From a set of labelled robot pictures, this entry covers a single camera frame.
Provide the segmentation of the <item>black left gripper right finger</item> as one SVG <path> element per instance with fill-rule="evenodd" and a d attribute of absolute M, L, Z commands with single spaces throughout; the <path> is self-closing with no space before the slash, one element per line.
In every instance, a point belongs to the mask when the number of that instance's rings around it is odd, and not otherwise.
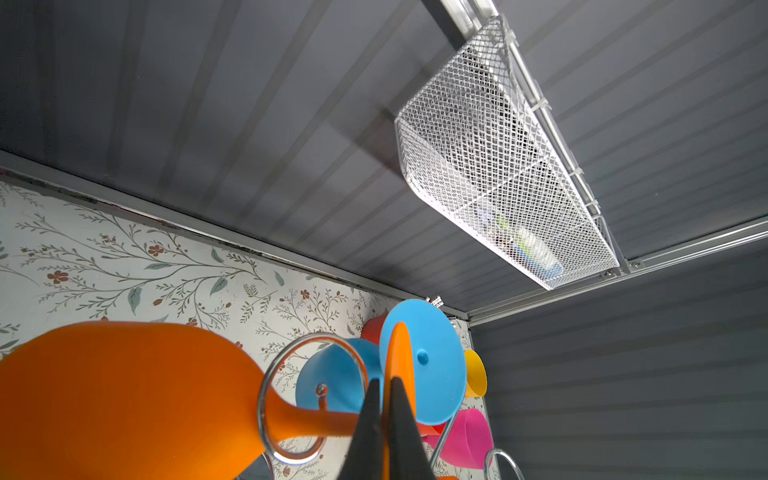
<path fill-rule="evenodd" d="M 399 377 L 394 377 L 389 387 L 386 427 L 388 478 L 434 480 L 405 385 Z"/>

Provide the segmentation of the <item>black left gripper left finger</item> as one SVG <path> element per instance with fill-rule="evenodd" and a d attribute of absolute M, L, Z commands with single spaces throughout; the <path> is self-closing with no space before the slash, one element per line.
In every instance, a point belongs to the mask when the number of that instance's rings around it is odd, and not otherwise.
<path fill-rule="evenodd" d="M 338 480 L 379 480 L 383 472 L 384 436 L 380 380 L 368 384 L 362 409 Z"/>

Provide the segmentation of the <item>pink wine glass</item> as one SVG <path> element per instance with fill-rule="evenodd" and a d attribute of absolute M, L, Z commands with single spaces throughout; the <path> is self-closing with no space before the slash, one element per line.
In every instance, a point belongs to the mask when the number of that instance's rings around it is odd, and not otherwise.
<path fill-rule="evenodd" d="M 479 409 L 458 412 L 440 458 L 465 469 L 482 470 L 486 455 L 494 448 L 490 427 Z"/>

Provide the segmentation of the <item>yellow wine glass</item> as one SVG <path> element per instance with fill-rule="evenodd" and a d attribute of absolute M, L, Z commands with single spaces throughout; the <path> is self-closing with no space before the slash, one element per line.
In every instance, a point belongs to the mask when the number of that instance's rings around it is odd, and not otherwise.
<path fill-rule="evenodd" d="M 465 350 L 465 364 L 467 371 L 466 378 L 466 398 L 482 398 L 486 395 L 488 389 L 488 379 L 485 365 L 474 350 Z"/>

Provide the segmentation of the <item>chrome wine glass rack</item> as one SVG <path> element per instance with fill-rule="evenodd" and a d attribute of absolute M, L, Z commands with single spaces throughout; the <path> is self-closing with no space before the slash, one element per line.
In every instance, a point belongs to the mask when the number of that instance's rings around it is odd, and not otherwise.
<path fill-rule="evenodd" d="M 484 415 L 461 407 L 484 394 L 487 377 L 437 306 L 405 300 L 363 333 L 309 334 L 272 361 L 256 405 L 268 457 L 310 463 L 328 438 L 348 436 L 342 479 L 432 479 L 438 460 L 489 478 L 497 459 L 523 476 Z"/>

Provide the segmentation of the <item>orange wine glass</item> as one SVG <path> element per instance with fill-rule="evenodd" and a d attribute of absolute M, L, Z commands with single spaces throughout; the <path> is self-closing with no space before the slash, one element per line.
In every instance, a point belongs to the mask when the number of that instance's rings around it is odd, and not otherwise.
<path fill-rule="evenodd" d="M 265 453 L 267 369 L 179 324 L 83 322 L 1 362 L 5 479 L 232 479 Z"/>

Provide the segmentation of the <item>red wine glass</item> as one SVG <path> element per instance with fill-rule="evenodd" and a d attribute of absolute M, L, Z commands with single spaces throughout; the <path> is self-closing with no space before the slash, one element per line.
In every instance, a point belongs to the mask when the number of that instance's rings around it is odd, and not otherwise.
<path fill-rule="evenodd" d="M 360 337 L 366 341 L 378 345 L 380 342 L 381 331 L 385 323 L 387 314 L 382 314 L 369 319 L 361 330 Z"/>

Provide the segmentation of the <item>blue wine glass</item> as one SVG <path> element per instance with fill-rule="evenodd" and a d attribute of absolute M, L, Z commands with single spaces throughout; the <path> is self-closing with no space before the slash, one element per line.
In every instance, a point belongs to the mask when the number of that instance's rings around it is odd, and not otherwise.
<path fill-rule="evenodd" d="M 447 316 L 425 300 L 406 300 L 387 315 L 378 345 L 362 338 L 347 342 L 362 358 L 368 378 L 383 379 L 388 347 L 398 324 L 408 330 L 415 377 L 416 421 L 438 426 L 459 410 L 466 392 L 466 364 L 458 334 Z M 363 405 L 359 369 L 352 357 L 332 344 L 314 354 L 301 369 L 295 390 L 300 408 L 316 410 L 316 386 L 328 387 L 327 408 L 332 412 L 358 413 Z"/>

